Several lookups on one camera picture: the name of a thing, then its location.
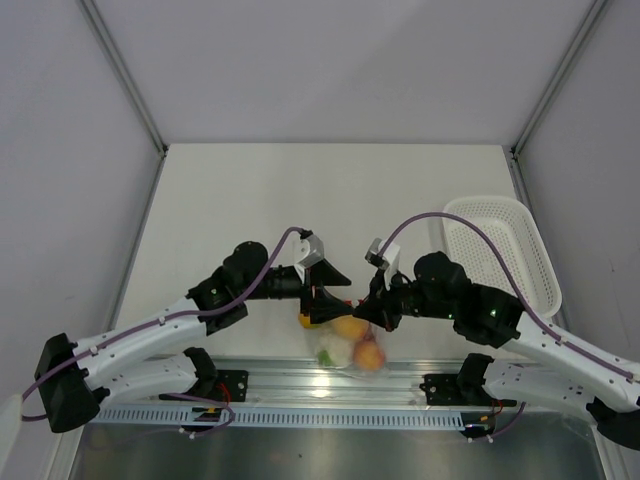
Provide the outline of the clear zip top bag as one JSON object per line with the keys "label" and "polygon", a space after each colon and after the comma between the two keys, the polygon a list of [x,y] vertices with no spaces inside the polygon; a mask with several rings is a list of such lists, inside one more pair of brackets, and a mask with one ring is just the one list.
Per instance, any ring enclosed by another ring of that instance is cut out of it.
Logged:
{"label": "clear zip top bag", "polygon": [[350,300],[315,298],[301,305],[298,322],[309,331],[311,353],[324,370],[373,381],[390,375],[380,327],[353,315]]}

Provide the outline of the orange fruit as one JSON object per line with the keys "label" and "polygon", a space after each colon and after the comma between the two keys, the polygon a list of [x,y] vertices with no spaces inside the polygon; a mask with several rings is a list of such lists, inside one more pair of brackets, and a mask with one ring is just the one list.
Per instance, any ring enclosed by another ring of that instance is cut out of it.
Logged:
{"label": "orange fruit", "polygon": [[350,315],[341,316],[332,320],[330,327],[336,335],[354,342],[364,339],[370,330],[367,321],[354,318]]}

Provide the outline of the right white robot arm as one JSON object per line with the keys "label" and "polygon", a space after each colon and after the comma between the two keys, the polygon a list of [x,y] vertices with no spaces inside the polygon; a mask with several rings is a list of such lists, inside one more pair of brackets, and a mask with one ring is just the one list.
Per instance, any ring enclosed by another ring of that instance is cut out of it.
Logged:
{"label": "right white robot arm", "polygon": [[467,357],[456,380],[468,403],[508,399],[564,411],[584,419],[608,440],[639,447],[639,365],[539,317],[522,299],[472,282],[463,267],[442,252],[414,264],[406,277],[380,253],[365,256],[375,266],[357,318],[394,331],[407,317],[442,319],[467,341],[505,350],[550,368],[525,373],[491,357]]}

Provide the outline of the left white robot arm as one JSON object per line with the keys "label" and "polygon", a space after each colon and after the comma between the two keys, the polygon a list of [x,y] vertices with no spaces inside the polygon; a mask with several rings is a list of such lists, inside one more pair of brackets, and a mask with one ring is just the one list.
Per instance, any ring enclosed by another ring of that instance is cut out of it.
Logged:
{"label": "left white robot arm", "polygon": [[52,432],[66,433],[118,402],[149,396],[207,399],[216,390],[218,372],[204,349],[190,347],[160,361],[155,355],[231,327],[247,317],[249,300],[296,299],[309,319],[327,321],[329,308],[344,314],[349,305],[326,289],[350,283],[325,259],[315,236],[299,241],[288,266],[274,265],[262,244],[243,242],[184,297],[136,325],[76,342],[64,333],[49,338],[34,374],[42,417]]}

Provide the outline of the peach fruit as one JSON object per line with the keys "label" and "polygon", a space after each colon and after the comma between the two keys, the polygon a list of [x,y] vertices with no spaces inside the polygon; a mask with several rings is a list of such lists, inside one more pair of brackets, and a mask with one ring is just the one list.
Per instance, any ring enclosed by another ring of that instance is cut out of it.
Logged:
{"label": "peach fruit", "polygon": [[353,350],[353,363],[364,371],[378,371],[385,365],[386,357],[382,348],[374,340],[358,342]]}

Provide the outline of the yellow green mango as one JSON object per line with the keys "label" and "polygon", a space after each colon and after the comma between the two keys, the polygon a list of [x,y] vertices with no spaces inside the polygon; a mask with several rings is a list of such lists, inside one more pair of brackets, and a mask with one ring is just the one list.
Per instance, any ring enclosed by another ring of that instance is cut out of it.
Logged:
{"label": "yellow green mango", "polygon": [[304,329],[307,330],[314,330],[320,327],[319,324],[312,323],[311,318],[308,315],[304,315],[302,313],[298,315],[298,322]]}

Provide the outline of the white cauliflower with leaves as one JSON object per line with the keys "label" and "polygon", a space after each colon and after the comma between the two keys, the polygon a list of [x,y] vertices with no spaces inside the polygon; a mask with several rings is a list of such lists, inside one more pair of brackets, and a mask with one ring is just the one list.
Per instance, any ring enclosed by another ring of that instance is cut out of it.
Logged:
{"label": "white cauliflower with leaves", "polygon": [[345,368],[352,363],[354,343],[334,334],[322,334],[315,345],[316,359],[322,367]]}

